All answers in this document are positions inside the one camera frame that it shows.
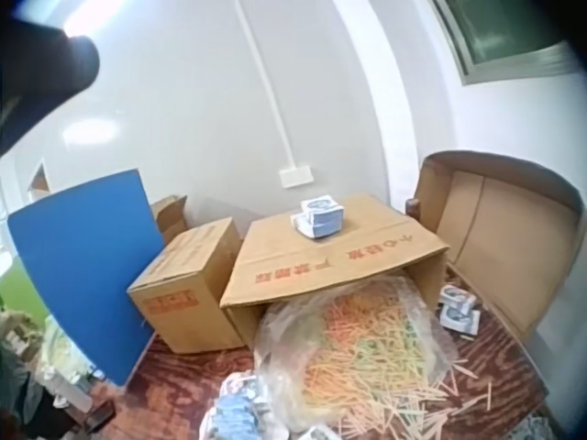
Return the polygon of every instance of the open cardboard box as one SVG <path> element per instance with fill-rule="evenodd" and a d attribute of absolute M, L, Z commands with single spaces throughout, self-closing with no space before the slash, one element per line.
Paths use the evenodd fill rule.
<path fill-rule="evenodd" d="M 183 215 L 186 200 L 187 195 L 181 198 L 176 195 L 170 195 L 150 206 L 155 222 L 157 222 L 157 227 L 163 236 L 165 246 L 188 229 Z"/>
<path fill-rule="evenodd" d="M 450 245 L 449 266 L 524 339 L 569 274 L 585 235 L 576 188 L 535 163 L 470 151 L 428 157 L 421 223 Z"/>
<path fill-rule="evenodd" d="M 339 233 L 311 240 L 290 214 L 253 222 L 220 305 L 244 342 L 253 347 L 267 304 L 303 293 L 405 269 L 431 310 L 442 286 L 448 247 L 413 218 L 368 195 L 341 200 Z"/>

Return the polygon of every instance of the plastic wrap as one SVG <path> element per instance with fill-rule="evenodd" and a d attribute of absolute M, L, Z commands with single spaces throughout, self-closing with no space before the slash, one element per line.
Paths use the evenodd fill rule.
<path fill-rule="evenodd" d="M 255 348 L 270 406 L 294 432 L 442 379 L 457 350 L 402 272 L 273 304 Z"/>

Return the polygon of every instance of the window frame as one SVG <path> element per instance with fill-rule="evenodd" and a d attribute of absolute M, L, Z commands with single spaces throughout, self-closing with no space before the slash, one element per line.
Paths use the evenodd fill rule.
<path fill-rule="evenodd" d="M 541 50 L 475 64 L 447 0 L 428 1 L 449 43 L 464 85 L 556 76 L 580 70 L 580 64 L 566 41 Z"/>

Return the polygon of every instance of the stack of cards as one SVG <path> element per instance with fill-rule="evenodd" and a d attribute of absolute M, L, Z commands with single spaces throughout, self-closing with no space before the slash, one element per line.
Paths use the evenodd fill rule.
<path fill-rule="evenodd" d="M 302 212 L 292 215 L 292 225 L 306 237 L 321 238 L 342 229 L 344 207 L 329 195 L 302 202 Z"/>
<path fill-rule="evenodd" d="M 440 291 L 442 326 L 460 333 L 476 336 L 479 333 L 481 312 L 473 310 L 476 298 L 463 289 L 447 284 Z"/>

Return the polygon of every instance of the window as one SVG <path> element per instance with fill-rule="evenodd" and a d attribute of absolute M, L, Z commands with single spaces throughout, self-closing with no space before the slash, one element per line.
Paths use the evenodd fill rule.
<path fill-rule="evenodd" d="M 466 84 L 579 69 L 561 34 L 531 0 L 431 0 Z"/>

